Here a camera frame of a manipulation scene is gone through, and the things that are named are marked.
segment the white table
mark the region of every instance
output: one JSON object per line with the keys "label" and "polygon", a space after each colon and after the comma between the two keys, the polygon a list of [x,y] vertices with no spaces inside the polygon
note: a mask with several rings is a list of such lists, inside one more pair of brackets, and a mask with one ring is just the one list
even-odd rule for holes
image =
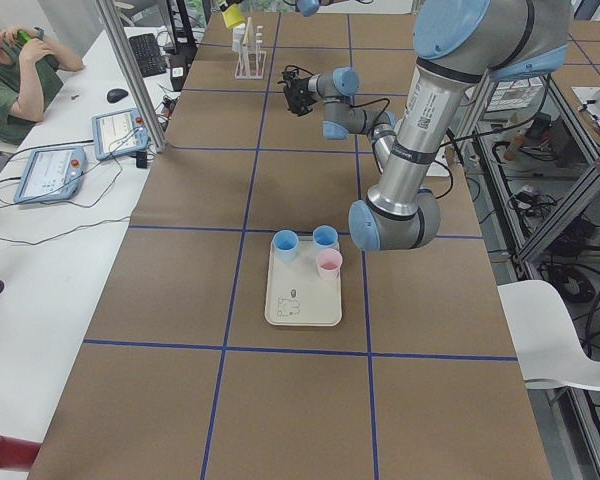
{"label": "white table", "polygon": [[[129,35],[155,29],[130,29]],[[109,104],[111,88],[129,90],[105,32],[84,57],[86,69],[73,74],[21,148],[93,138],[94,115],[134,106],[129,97]],[[145,79],[152,102],[171,88],[169,74]],[[97,164],[93,146],[85,147],[88,167]],[[17,156],[0,179],[20,176],[28,154]],[[122,173],[92,208],[74,205],[11,206],[0,209],[0,237],[35,242],[102,220],[130,215],[148,171],[131,158],[120,159]],[[88,173],[72,199],[91,204],[120,167],[109,161]],[[11,202],[17,182],[0,185]],[[0,241],[0,434],[42,441],[126,232],[128,220],[72,233],[39,246]],[[0,480],[25,473],[0,471]]]}

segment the keyboard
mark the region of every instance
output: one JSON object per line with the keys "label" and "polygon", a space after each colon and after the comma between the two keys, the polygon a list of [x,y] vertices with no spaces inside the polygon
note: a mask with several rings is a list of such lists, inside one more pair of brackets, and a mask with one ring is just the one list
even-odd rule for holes
{"label": "keyboard", "polygon": [[129,37],[129,43],[143,77],[160,75],[167,71],[167,66],[160,53],[158,40],[153,33]]}

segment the green object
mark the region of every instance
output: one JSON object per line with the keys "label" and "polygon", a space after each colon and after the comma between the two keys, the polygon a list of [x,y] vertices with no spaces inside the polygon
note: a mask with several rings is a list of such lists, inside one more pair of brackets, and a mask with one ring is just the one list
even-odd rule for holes
{"label": "green object", "polygon": [[22,46],[31,40],[31,37],[24,30],[18,30],[18,43]]}
{"label": "green object", "polygon": [[[0,141],[19,145],[33,128],[35,122],[16,118],[9,114],[20,91],[18,55],[21,47],[18,45],[10,47],[3,43],[2,48],[13,63],[11,65],[0,64]],[[56,74],[58,66],[58,60],[53,55],[47,55],[36,63],[44,93],[45,110],[62,88],[62,80]]]}

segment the computer mouse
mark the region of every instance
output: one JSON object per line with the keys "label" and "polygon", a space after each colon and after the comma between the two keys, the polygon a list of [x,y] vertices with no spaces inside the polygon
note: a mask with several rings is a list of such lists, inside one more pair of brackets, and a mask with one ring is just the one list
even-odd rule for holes
{"label": "computer mouse", "polygon": [[129,92],[127,92],[124,88],[114,88],[107,92],[107,102],[109,102],[109,103],[119,102],[127,95],[129,95]]}

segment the tablet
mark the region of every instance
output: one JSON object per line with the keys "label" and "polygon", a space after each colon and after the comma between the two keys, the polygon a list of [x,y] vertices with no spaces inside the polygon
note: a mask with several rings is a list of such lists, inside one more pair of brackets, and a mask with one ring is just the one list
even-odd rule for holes
{"label": "tablet", "polygon": [[39,203],[73,197],[82,183],[86,164],[87,157],[82,147],[33,150],[13,201]]}
{"label": "tablet", "polygon": [[93,117],[93,139],[98,160],[146,150],[149,134],[137,108]]}

